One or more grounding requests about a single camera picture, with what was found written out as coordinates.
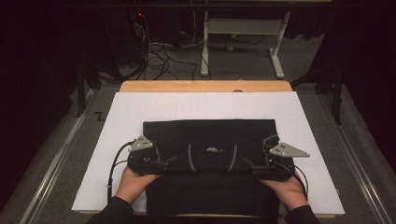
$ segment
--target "gray carpet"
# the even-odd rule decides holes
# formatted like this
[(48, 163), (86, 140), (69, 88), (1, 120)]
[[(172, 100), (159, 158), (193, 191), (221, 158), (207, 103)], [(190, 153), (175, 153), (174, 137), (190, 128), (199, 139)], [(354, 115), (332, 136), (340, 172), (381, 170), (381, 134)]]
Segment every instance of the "gray carpet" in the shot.
[[(244, 37), (240, 40), (255, 43), (260, 39), (258, 37)], [(287, 81), (292, 81), (307, 72), (320, 41), (321, 38), (306, 41), (300, 37), (284, 40), (279, 52), (279, 58)], [(233, 52), (228, 52), (226, 49), (212, 49), (209, 54), (211, 78), (217, 80), (276, 79), (267, 53), (267, 49), (272, 47), (274, 43), (275, 39), (273, 37), (265, 37), (264, 41), (259, 45), (233, 43)], [(210, 46), (220, 47), (222, 44), (221, 40), (217, 40), (212, 41)], [(200, 47), (182, 49), (166, 47), (166, 49), (168, 55), (174, 60), (198, 64), (194, 74), (195, 79), (208, 79), (208, 77), (199, 75), (201, 63)], [(152, 59), (151, 64), (155, 63), (157, 63), (156, 59)], [(168, 71), (173, 75), (166, 73), (160, 79), (175, 79), (175, 76), (178, 79), (191, 79), (193, 67), (190, 64), (170, 62)], [(127, 66), (121, 67), (123, 74), (128, 73), (130, 70)], [(140, 79), (151, 79), (158, 74), (159, 71), (157, 69), (151, 68), (148, 69), (146, 76), (142, 76)], [(295, 90), (299, 94), (305, 114), (328, 166), (334, 185), (340, 190), (340, 199), (346, 210), (344, 216), (322, 219), (321, 222), (378, 223), (375, 213), (372, 212), (372, 207), (366, 200), (357, 174), (352, 169), (353, 166), (345, 151), (345, 143), (339, 136), (337, 126), (334, 126), (332, 118), (329, 116), (328, 103), (332, 97), (315, 95), (313, 87), (312, 84), (305, 84)], [(37, 217), (36, 223), (83, 223), (90, 218), (89, 215), (71, 211), (71, 207), (75, 199), (76, 190), (79, 188), (104, 125), (103, 121), (98, 121), (98, 115), (95, 112), (102, 112), (102, 117), (105, 117), (111, 106), (113, 96), (119, 88), (120, 83), (104, 82), (103, 87), (99, 91), (95, 91), (94, 99), (85, 111), (86, 117), (73, 139), (64, 167)], [(76, 95), (71, 95), (71, 98), (76, 100)], [(364, 121), (354, 107), (346, 88), (343, 90), (341, 109), (343, 122), (341, 128), (347, 137), (348, 143), (356, 150), (361, 166), (379, 192), (378, 197), (387, 211), (395, 211), (395, 174), (390, 170), (372, 136), (367, 131)], [(20, 222), (52, 159), (69, 134), (72, 124), (76, 121), (76, 113), (77, 107), (75, 103), (51, 136), (49, 136), (47, 142), (37, 152), (29, 170), (9, 200), (7, 207), (1, 213), (0, 223)], [(389, 215), (390, 219), (396, 220), (394, 214)]]

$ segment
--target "white surface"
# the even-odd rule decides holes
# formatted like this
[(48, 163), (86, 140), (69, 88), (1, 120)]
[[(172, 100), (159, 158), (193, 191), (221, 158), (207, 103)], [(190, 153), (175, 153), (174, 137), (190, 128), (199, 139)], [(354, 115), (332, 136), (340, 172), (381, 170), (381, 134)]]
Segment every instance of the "white surface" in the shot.
[[(294, 162), (308, 178), (309, 202), (317, 215), (342, 215), (343, 206), (311, 132), (296, 92), (118, 92), (93, 152), (72, 210), (99, 212), (106, 206), (106, 184), (119, 148), (143, 132), (143, 121), (175, 119), (275, 119), (282, 142), (310, 153)], [(128, 157), (125, 149), (119, 157)], [(125, 163), (113, 175), (113, 194)], [(134, 204), (146, 211), (143, 194)]]

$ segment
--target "sleeve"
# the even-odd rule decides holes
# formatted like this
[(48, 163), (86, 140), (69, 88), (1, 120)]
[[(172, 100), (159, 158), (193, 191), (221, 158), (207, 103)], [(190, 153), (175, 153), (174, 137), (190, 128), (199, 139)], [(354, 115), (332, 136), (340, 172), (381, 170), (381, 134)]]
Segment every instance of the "sleeve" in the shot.
[(311, 206), (304, 205), (291, 210), (285, 220), (288, 224), (319, 224), (318, 218), (312, 212)]
[(111, 198), (107, 206), (98, 214), (95, 214), (87, 224), (124, 224), (134, 209), (132, 206), (118, 197)]

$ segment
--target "black garment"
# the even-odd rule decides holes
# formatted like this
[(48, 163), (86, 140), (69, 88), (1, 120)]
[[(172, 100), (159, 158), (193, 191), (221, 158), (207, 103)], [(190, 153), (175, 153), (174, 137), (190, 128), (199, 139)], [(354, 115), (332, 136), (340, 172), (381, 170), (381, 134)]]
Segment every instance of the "black garment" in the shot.
[[(128, 220), (130, 220), (133, 211), (134, 209), (132, 209), (130, 204), (120, 198), (113, 197), (108, 205), (105, 207), (105, 209), (99, 214), (92, 216), (87, 224), (130, 223), (128, 222)], [(285, 220), (288, 224), (319, 224), (318, 219), (313, 214), (312, 209), (309, 205), (293, 209), (285, 216)], [(163, 219), (159, 217), (157, 223), (163, 223)]]
[(243, 215), (276, 221), (278, 198), (245, 162), (264, 164), (264, 145), (278, 144), (273, 119), (154, 121), (144, 122), (143, 130), (157, 142), (161, 161), (177, 156), (146, 188), (148, 215)]

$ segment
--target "hand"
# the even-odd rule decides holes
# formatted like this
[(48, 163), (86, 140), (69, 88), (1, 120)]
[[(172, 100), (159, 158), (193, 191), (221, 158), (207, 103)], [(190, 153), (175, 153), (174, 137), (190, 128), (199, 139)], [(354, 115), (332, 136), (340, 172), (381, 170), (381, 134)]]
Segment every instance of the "hand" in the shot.
[(135, 174), (128, 166), (122, 172), (119, 189), (116, 197), (123, 199), (127, 203), (134, 203), (137, 197), (145, 190), (145, 188), (159, 175), (138, 175)]
[(294, 208), (307, 205), (303, 187), (300, 182), (292, 176), (286, 181), (260, 180), (264, 185), (273, 189), (279, 200), (291, 211)]

